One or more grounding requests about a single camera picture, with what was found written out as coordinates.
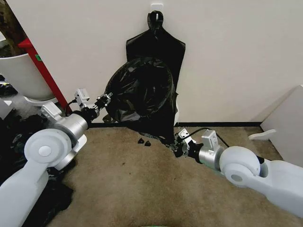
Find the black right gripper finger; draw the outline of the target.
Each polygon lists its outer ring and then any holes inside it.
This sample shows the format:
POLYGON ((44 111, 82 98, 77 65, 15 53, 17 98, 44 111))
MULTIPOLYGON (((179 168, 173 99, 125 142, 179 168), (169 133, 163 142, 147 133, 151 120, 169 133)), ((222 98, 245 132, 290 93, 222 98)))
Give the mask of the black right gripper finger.
POLYGON ((187 143, 182 139, 175 139, 173 143, 169 145, 171 150, 185 150, 187 149, 187 143))
POLYGON ((173 151, 173 154, 175 155, 176 158, 187 156, 187 148, 178 148, 173 151))

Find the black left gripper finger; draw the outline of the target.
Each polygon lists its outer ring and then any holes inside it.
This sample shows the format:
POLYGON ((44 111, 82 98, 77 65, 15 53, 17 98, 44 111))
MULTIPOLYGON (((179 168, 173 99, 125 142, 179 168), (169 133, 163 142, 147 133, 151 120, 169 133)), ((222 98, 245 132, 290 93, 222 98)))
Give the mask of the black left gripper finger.
POLYGON ((111 96, 113 93, 104 93, 97 97, 97 102, 111 102, 111 96))
POLYGON ((101 110, 104 107, 108 106, 110 102, 111 102, 111 98, 100 98, 96 100, 95 106, 98 108, 98 110, 101 110))

